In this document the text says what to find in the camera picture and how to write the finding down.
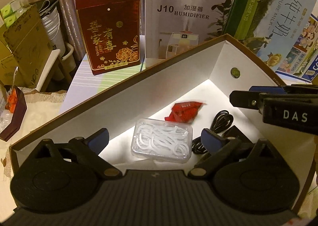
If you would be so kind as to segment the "plaid tablecloth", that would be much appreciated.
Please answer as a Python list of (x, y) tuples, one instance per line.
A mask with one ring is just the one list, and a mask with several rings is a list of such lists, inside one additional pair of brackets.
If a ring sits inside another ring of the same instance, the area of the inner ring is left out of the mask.
[(59, 113), (62, 114), (96, 94), (106, 90), (115, 84), (131, 77), (145, 69), (145, 65), (139, 64), (128, 68), (93, 75), (88, 57), (84, 57), (67, 91)]

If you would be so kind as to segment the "brown cardboard box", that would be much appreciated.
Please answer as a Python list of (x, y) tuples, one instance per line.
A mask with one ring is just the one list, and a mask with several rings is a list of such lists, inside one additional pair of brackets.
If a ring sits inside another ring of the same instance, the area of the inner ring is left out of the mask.
[(1, 27), (1, 83), (35, 88), (52, 50), (40, 14), (33, 5), (10, 27)]

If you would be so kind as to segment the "black shaver box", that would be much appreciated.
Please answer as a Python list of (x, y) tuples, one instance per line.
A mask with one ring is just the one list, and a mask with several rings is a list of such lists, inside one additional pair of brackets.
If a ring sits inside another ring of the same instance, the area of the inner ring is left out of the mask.
[(247, 136), (235, 125), (231, 126), (229, 129), (227, 129), (223, 134), (223, 138), (228, 137), (235, 137), (240, 139), (243, 143), (252, 143)]

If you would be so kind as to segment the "green blue milk carton box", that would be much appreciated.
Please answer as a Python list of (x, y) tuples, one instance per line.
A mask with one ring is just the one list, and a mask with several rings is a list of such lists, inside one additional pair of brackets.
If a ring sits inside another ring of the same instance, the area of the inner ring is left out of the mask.
[(277, 71), (317, 0), (234, 0), (224, 29)]

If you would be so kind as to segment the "dark red hexagonal tray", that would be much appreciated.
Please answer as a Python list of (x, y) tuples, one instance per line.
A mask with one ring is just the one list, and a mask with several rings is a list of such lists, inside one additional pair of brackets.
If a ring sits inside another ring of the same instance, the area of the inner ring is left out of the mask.
[(12, 114), (11, 122), (1, 131), (1, 140), (4, 142), (8, 142), (19, 131), (27, 110), (24, 94), (16, 86), (14, 86), (12, 96), (9, 97), (10, 106), (8, 109), (9, 113)]

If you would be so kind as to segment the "clear floss pick box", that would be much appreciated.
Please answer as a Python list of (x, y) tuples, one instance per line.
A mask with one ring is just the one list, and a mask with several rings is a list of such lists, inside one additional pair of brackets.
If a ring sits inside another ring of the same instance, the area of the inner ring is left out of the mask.
[(192, 126), (143, 118), (136, 122), (132, 155), (158, 161), (186, 163), (192, 153)]

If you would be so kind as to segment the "blue cartoon milk box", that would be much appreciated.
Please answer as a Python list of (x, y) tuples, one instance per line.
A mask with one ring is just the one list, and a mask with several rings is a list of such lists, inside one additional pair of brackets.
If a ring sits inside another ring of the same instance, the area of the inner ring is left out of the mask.
[(294, 46), (276, 70), (277, 74), (306, 82), (317, 77), (317, 32), (317, 18), (310, 15)]

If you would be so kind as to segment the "red snack packet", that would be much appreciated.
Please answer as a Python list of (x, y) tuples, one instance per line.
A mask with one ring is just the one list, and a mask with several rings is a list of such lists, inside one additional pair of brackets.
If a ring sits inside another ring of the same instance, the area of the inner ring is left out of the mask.
[(175, 103), (171, 108), (170, 115), (165, 117), (164, 120), (168, 122), (191, 123), (196, 118), (200, 108), (204, 105), (205, 103), (196, 101)]

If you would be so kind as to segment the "green tissue packs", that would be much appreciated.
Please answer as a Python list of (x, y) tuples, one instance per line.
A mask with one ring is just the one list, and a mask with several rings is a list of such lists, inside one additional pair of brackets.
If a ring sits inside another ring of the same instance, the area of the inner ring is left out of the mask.
[(19, 0), (13, 0), (2, 7), (1, 15), (6, 27), (9, 28), (25, 11), (26, 8), (21, 6)]

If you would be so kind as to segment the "crumpled white plastic bag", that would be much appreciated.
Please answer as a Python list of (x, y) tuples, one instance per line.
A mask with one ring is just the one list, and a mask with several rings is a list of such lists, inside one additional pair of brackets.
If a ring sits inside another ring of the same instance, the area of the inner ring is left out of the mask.
[(5, 108), (7, 105), (7, 91), (3, 85), (1, 85), (0, 99), (0, 132), (2, 132), (11, 123), (13, 116), (13, 114)]

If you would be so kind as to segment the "brown open storage box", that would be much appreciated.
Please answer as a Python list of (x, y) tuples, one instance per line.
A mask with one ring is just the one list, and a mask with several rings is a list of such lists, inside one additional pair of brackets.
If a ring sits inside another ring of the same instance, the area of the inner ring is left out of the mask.
[(193, 128), (197, 135), (221, 109), (229, 110), (250, 140), (270, 140), (300, 181), (293, 209), (298, 211), (313, 179), (314, 137), (263, 123), (257, 111), (238, 109), (229, 102), (234, 90), (254, 85), (283, 86), (284, 81), (240, 42), (223, 35), (167, 59), (92, 96), (49, 121), (10, 146), (12, 169), (17, 172), (42, 139), (64, 143), (87, 137), (105, 127), (111, 141), (140, 118), (161, 118), (176, 101), (198, 100), (204, 106)]

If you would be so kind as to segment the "dark red gift box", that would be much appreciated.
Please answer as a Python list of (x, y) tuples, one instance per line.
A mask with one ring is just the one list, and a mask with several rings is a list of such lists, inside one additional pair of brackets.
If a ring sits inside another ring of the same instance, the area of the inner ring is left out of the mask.
[(75, 0), (93, 75), (139, 65), (141, 0)]

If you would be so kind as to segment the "white bucket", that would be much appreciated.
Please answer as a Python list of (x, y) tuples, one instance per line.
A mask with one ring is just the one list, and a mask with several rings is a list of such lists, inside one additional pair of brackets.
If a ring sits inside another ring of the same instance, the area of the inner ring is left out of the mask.
[(65, 69), (68, 72), (73, 71), (76, 68), (73, 57), (74, 49), (63, 37), (63, 19), (59, 11), (59, 0), (40, 0), (36, 2), (36, 5), (51, 44), (55, 49), (60, 50), (60, 57)]

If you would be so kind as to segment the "white humidifier box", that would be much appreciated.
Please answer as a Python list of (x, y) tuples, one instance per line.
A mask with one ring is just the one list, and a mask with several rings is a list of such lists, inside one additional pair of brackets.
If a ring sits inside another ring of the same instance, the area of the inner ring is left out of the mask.
[(145, 0), (145, 56), (166, 59), (222, 34), (233, 0)]

